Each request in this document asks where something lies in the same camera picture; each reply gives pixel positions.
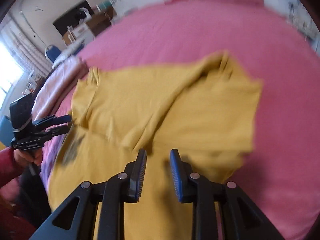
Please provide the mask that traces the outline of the person's left hand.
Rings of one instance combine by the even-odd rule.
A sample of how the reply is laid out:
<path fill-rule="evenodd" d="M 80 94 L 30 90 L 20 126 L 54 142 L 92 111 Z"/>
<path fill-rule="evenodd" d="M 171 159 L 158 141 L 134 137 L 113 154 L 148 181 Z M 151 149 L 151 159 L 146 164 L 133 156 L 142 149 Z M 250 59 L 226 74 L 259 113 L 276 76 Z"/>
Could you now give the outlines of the person's left hand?
<path fill-rule="evenodd" d="M 14 159 L 16 163 L 18 163 L 22 167 L 26 167 L 32 163 L 39 166 L 41 165 L 43 159 L 42 148 L 35 149 L 31 153 L 14 150 Z"/>

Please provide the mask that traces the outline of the red sleeve forearm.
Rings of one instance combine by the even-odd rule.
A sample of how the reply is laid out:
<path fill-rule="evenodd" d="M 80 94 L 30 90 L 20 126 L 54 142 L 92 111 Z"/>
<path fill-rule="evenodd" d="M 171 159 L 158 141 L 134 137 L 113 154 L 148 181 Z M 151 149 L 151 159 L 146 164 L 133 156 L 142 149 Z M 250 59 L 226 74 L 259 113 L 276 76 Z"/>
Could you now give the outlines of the red sleeve forearm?
<path fill-rule="evenodd" d="M 20 176 L 28 163 L 23 159 L 23 155 L 19 150 L 7 147 L 1 150 L 0 159 L 0 179 L 1 187 L 7 185 L 8 182 Z"/>

